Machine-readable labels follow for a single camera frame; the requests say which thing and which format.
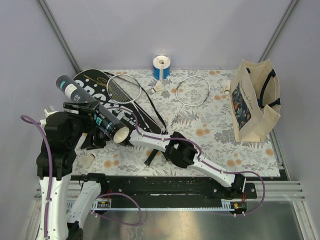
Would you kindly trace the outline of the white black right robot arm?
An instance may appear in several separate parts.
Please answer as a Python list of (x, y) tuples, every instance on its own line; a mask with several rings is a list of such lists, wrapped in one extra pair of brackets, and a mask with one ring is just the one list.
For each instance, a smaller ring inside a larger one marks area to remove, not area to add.
[(233, 198), (239, 198), (246, 191), (247, 180), (242, 173), (230, 172), (214, 164), (202, 154), (199, 145), (178, 132), (169, 135), (135, 129), (129, 135), (129, 142), (133, 146), (148, 147), (163, 152), (179, 168), (195, 169), (206, 174), (226, 188)]

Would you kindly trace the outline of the black shuttlecock tube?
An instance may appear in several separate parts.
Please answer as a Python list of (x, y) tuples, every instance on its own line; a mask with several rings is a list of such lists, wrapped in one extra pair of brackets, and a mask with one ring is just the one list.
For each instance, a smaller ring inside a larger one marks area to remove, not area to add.
[(113, 142), (122, 143), (129, 136), (130, 129), (69, 76), (58, 77), (56, 86), (71, 102), (90, 104), (95, 125)]

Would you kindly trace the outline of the white shuttlecock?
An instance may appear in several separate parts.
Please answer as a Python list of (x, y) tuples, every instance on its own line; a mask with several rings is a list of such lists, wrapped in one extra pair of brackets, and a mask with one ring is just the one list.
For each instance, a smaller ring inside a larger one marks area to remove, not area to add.
[(221, 82), (221, 86), (223, 89), (224, 94), (227, 96), (230, 94), (230, 87), (231, 87), (231, 81), (230, 80), (224, 80)]
[(96, 155), (94, 153), (89, 153), (88, 155), (80, 156), (78, 162), (83, 168), (88, 169), (95, 159)]
[(163, 84), (159, 81), (156, 83), (156, 85), (151, 89), (152, 93), (163, 91), (165, 88)]

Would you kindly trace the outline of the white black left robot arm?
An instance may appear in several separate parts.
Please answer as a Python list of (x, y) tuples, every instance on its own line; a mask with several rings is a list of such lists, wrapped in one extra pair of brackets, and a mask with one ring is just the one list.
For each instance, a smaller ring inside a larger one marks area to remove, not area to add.
[(103, 173), (84, 177), (82, 190), (67, 211), (67, 195), (77, 156), (75, 148), (84, 133), (91, 134), (97, 126), (94, 113), (99, 102), (68, 103), (66, 111), (46, 117), (41, 129), (44, 138), (36, 159), (41, 189), (39, 240), (81, 240), (84, 223), (96, 198), (107, 195), (109, 186)]

